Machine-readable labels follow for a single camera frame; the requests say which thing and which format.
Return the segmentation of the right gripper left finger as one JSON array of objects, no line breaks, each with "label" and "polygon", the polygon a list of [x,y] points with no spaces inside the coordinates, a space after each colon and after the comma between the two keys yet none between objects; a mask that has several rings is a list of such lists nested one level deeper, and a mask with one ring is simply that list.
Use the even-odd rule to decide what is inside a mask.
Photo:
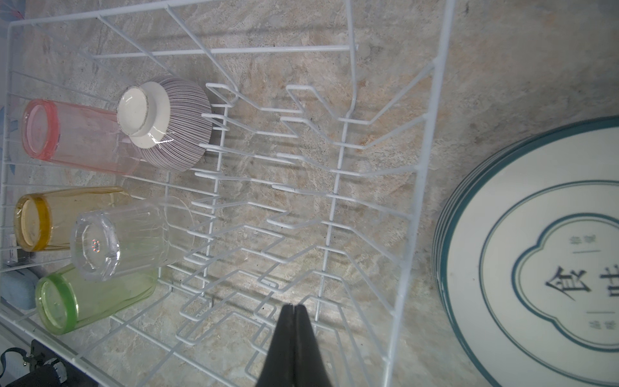
[{"label": "right gripper left finger", "polygon": [[282,307],[264,367],[256,382],[261,386],[292,386],[294,382],[294,306]]}]

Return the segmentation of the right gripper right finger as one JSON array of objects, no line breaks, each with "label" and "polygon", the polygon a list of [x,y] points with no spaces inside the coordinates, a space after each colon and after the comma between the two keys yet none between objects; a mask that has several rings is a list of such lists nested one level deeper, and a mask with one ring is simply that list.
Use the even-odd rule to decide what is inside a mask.
[{"label": "right gripper right finger", "polygon": [[294,327],[294,386],[332,386],[308,311],[302,304],[294,308]]}]

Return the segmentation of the clear glass cup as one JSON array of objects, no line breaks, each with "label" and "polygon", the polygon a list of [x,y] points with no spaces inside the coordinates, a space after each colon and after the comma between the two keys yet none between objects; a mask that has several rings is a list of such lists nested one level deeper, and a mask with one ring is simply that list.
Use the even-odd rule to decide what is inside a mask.
[{"label": "clear glass cup", "polygon": [[167,196],[79,214],[70,234],[73,266],[105,282],[181,261],[196,246],[186,201]]}]

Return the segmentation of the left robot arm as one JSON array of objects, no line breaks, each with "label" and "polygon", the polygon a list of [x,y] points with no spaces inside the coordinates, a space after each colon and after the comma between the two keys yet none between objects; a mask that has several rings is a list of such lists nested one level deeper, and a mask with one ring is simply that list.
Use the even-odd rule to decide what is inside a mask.
[{"label": "left robot arm", "polygon": [[100,386],[37,340],[32,340],[29,349],[2,349],[1,386]]}]

